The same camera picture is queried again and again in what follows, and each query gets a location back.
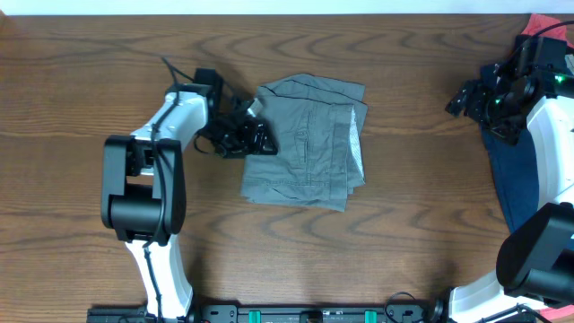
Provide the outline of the grey shorts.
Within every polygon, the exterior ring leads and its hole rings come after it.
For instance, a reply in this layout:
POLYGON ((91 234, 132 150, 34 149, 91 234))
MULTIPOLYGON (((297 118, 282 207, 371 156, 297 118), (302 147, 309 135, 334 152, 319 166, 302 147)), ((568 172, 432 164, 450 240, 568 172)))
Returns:
POLYGON ((241 194, 249 202, 302 205, 342 212, 365 184, 360 135, 366 87, 296 74, 257 88, 278 154, 249 155, 241 194))

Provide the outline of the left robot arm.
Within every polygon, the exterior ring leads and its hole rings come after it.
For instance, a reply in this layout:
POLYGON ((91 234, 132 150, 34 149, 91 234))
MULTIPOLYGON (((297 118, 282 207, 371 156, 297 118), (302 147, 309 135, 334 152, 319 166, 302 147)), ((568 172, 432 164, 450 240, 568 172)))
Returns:
POLYGON ((278 152, 253 101, 225 95, 231 87, 215 70, 168 69, 172 84, 156 114, 130 135, 109 136, 103 149, 101 220, 135 258, 147 303, 90 309, 90 322, 194 321, 178 244, 187 209, 183 153, 200 137, 225 159, 278 152))

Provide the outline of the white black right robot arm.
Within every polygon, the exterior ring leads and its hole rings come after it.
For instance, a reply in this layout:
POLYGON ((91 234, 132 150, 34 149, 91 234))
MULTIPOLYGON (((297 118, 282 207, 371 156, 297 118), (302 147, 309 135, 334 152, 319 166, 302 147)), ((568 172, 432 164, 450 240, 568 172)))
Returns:
POLYGON ((516 144, 529 134, 538 180, 536 212, 503 242, 495 269, 449 289, 433 303, 407 292, 380 307, 241 308, 242 323, 266 322, 548 322, 573 306, 572 50, 541 32, 520 35, 511 55, 465 83, 448 113, 466 115, 516 144))

